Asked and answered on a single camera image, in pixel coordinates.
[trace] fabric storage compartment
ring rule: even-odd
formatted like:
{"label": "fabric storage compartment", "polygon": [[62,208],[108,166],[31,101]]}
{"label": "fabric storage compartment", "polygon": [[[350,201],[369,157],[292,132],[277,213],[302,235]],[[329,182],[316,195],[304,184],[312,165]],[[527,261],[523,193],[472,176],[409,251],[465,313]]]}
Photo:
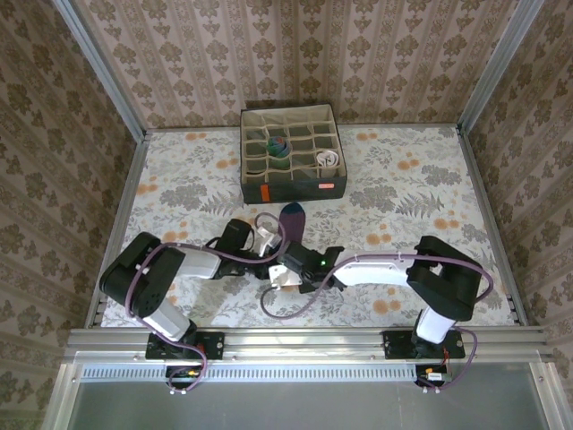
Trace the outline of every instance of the fabric storage compartment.
{"label": "fabric storage compartment", "polygon": [[[269,154],[268,143],[288,148]],[[337,160],[336,164],[325,164]],[[339,199],[346,162],[329,104],[241,112],[241,190],[247,204]]]}

